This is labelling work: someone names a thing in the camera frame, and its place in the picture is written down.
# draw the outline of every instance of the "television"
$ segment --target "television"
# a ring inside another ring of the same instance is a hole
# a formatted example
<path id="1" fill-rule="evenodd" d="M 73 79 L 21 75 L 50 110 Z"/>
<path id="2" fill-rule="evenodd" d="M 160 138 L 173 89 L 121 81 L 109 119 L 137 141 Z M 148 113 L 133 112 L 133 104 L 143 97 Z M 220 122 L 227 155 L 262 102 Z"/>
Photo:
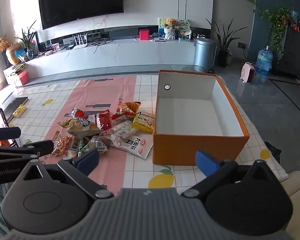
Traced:
<path id="1" fill-rule="evenodd" d="M 123 0 L 39 0 L 42 28 L 87 17 L 123 13 Z"/>

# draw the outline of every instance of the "dark cabinet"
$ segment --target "dark cabinet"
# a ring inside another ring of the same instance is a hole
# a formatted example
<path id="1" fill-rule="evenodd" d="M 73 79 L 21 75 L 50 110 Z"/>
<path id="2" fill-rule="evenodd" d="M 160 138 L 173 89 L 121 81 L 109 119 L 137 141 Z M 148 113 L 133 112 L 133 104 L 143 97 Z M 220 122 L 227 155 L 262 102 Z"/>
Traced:
<path id="1" fill-rule="evenodd" d="M 291 27 L 287 29 L 283 56 L 276 65 L 276 70 L 293 74 L 300 78 L 300 33 Z"/>

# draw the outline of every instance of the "trash can lid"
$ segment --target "trash can lid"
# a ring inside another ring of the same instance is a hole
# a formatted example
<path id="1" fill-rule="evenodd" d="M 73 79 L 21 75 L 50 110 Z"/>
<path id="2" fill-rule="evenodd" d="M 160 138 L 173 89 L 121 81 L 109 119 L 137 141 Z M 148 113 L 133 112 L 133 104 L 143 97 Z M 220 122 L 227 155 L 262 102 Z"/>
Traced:
<path id="1" fill-rule="evenodd" d="M 202 37 L 197 38 L 196 43 L 201 44 L 201 45 L 205 45 L 205 46 L 210 46 L 210 47 L 214 47 L 214 46 L 217 45 L 217 43 L 215 41 L 205 39 L 205 38 L 202 38 Z"/>

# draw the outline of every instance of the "open cardboard box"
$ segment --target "open cardboard box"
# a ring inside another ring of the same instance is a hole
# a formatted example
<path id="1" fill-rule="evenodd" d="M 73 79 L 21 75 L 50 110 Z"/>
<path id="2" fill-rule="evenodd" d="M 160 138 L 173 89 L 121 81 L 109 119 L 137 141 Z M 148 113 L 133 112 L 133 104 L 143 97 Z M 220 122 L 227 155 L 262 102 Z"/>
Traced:
<path id="1" fill-rule="evenodd" d="M 198 150 L 235 160 L 249 134 L 217 75 L 164 70 L 153 137 L 154 164 L 195 166 Z"/>

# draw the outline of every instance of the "marble tv cabinet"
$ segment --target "marble tv cabinet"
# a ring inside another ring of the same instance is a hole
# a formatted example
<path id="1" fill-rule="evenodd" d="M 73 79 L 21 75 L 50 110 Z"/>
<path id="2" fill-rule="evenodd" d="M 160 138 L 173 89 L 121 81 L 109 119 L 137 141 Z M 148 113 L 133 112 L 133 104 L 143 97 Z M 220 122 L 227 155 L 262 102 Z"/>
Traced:
<path id="1" fill-rule="evenodd" d="M 29 79 L 91 68 L 126 65 L 190 65 L 194 42 L 114 40 L 98 48 L 61 50 L 26 62 Z"/>

